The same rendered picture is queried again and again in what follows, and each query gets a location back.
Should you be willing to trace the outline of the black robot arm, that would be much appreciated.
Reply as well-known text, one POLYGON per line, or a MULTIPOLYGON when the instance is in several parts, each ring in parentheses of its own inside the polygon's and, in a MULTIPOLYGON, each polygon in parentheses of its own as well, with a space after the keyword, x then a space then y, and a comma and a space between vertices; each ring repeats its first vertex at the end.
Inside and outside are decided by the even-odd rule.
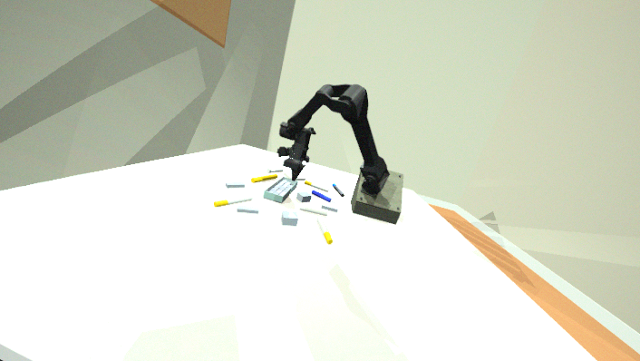
POLYGON ((350 123, 354 130, 364 162, 360 171, 364 176, 361 191, 377 198, 390 173, 382 157, 377 154, 373 136, 367 120, 367 91, 359 84, 325 84, 306 106, 297 111, 287 123, 281 122, 279 135, 289 140, 308 145, 311 134, 316 134, 313 127, 305 128, 313 114, 323 105, 332 112, 341 113, 343 119, 350 123), (339 97, 333 99, 332 97, 339 97))

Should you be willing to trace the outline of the white keyboard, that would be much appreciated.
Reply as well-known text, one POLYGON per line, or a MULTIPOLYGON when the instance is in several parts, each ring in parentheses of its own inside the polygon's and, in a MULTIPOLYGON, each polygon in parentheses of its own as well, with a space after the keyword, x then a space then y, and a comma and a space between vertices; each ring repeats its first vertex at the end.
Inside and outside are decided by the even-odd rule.
POLYGON ((290 178, 282 177, 264 190, 262 198, 282 204, 297 187, 297 183, 298 180, 292 181, 290 178))

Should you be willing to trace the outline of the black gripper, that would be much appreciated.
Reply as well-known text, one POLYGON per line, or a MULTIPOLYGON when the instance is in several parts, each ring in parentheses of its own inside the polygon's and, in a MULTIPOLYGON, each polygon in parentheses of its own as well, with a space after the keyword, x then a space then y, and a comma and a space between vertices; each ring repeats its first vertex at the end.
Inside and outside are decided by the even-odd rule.
POLYGON ((305 167, 302 161, 306 161, 306 163, 308 163, 310 158, 306 155, 307 150, 309 149, 308 145, 294 142, 292 147, 294 148, 293 155, 290 155, 290 158, 284 160, 283 166, 291 168, 292 181, 295 181, 305 167))

